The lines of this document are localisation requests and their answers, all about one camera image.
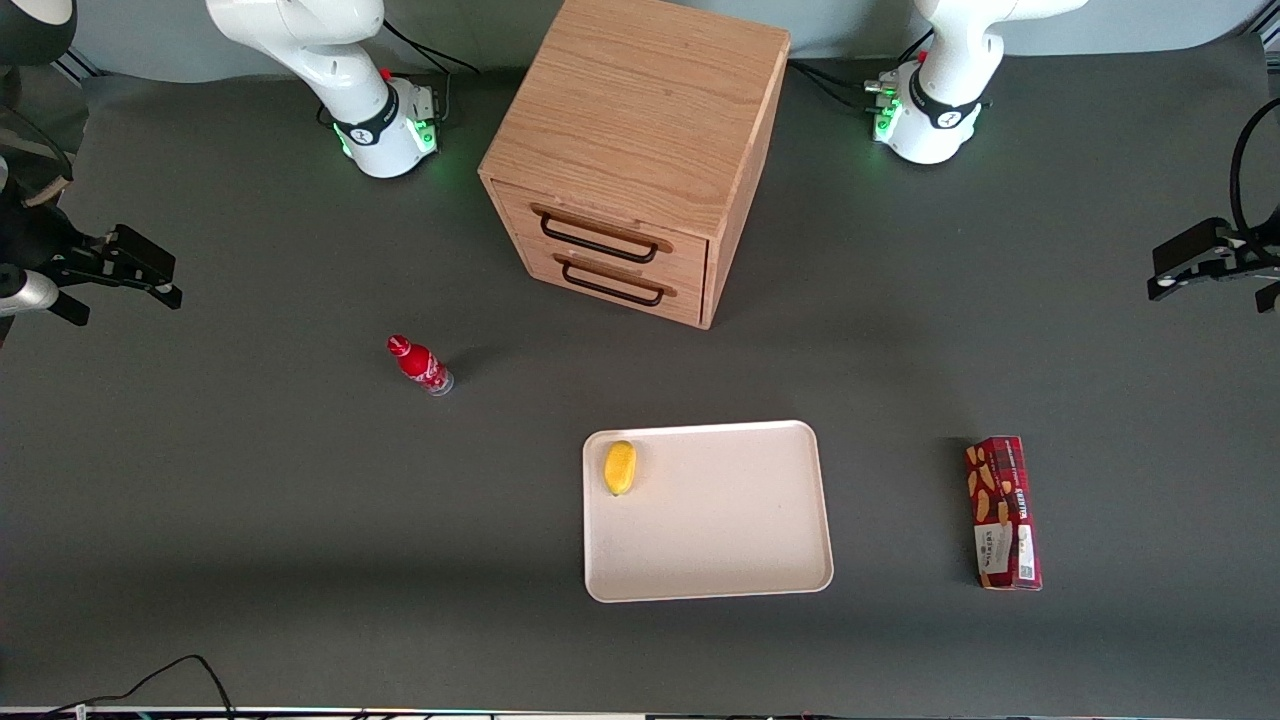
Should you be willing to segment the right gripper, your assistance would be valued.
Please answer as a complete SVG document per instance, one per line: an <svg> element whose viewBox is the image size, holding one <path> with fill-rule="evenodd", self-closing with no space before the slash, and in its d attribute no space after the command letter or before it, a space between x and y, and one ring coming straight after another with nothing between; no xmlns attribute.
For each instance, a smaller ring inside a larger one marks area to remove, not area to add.
<svg viewBox="0 0 1280 720"><path fill-rule="evenodd" d="M40 272L58 283L140 290L177 310L183 292L173 284L175 258L128 225L106 234L104 263L96 238L78 231L65 213L44 202L24 204L18 190L1 196L1 261Z"/></svg>

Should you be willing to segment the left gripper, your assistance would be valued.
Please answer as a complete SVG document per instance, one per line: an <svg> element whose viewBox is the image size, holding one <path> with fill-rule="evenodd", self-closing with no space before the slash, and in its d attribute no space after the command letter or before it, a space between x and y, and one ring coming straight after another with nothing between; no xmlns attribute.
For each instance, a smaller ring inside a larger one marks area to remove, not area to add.
<svg viewBox="0 0 1280 720"><path fill-rule="evenodd" d="M1153 274L1147 281L1149 301L1160 301L1189 284L1244 278L1279 282L1279 228L1257 225L1252 241L1222 218L1208 218L1152 251Z"/></svg>

